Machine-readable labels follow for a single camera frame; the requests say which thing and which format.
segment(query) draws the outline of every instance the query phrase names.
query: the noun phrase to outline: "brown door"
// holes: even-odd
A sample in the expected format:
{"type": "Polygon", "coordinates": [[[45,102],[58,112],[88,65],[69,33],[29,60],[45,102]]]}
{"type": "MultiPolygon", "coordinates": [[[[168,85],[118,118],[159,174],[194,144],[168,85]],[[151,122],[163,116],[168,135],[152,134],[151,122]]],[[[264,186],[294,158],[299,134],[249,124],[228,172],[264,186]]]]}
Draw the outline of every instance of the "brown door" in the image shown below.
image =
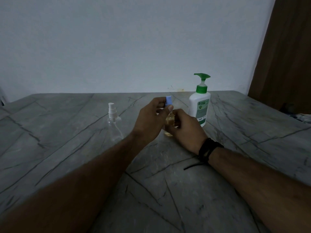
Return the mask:
{"type": "Polygon", "coordinates": [[[248,96],[311,114],[311,0],[276,0],[248,96]]]}

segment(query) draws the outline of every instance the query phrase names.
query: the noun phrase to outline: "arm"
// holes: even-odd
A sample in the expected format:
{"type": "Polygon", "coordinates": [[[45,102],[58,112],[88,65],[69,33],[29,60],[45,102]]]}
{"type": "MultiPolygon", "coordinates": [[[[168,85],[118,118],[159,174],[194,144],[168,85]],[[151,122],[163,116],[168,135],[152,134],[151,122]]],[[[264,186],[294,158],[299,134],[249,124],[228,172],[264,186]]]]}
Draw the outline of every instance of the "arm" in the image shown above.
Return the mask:
{"type": "MultiPolygon", "coordinates": [[[[194,117],[174,110],[178,128],[166,127],[198,155],[207,138],[194,117]]],[[[311,232],[311,187],[231,150],[216,148],[209,164],[240,193],[272,232],[311,232]]]]}
{"type": "Polygon", "coordinates": [[[141,109],[133,131],[92,161],[39,190],[9,212],[1,232],[86,232],[134,157],[161,131],[173,109],[154,98],[141,109]]]}

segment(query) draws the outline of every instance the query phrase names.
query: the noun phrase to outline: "hand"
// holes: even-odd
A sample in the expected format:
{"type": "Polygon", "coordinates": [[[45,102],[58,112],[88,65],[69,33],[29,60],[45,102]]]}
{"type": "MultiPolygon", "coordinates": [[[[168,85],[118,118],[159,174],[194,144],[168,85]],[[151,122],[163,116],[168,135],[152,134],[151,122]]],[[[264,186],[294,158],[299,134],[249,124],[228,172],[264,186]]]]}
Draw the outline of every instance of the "hand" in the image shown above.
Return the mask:
{"type": "Polygon", "coordinates": [[[171,133],[185,149],[199,155],[201,146],[208,138],[205,131],[195,117],[189,116],[182,109],[173,110],[173,114],[175,126],[178,127],[165,126],[165,131],[171,133]]]}
{"type": "Polygon", "coordinates": [[[153,98],[139,112],[132,134],[139,136],[140,142],[142,142],[144,147],[159,135],[166,117],[174,108],[173,105],[169,105],[162,110],[159,109],[164,107],[165,101],[165,97],[153,98]]]}

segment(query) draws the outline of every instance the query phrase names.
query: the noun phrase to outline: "blue cap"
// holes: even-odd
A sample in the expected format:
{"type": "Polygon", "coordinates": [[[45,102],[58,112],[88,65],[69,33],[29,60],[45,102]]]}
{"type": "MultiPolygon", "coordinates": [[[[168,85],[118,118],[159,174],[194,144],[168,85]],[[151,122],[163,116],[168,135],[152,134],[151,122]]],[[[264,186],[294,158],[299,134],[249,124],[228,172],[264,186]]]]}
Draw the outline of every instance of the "blue cap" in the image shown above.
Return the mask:
{"type": "Polygon", "coordinates": [[[165,102],[165,107],[168,105],[172,105],[172,96],[166,96],[166,102],[165,102]]]}

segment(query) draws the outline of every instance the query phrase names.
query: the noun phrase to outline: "fingernail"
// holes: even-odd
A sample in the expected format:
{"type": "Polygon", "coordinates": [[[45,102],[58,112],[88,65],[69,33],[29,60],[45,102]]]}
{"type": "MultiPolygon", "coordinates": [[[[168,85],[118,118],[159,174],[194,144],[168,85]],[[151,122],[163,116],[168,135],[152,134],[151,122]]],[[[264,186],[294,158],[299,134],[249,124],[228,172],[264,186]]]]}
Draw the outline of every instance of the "fingernail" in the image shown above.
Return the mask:
{"type": "Polygon", "coordinates": [[[172,112],[174,106],[173,105],[169,105],[169,111],[172,112]]]}

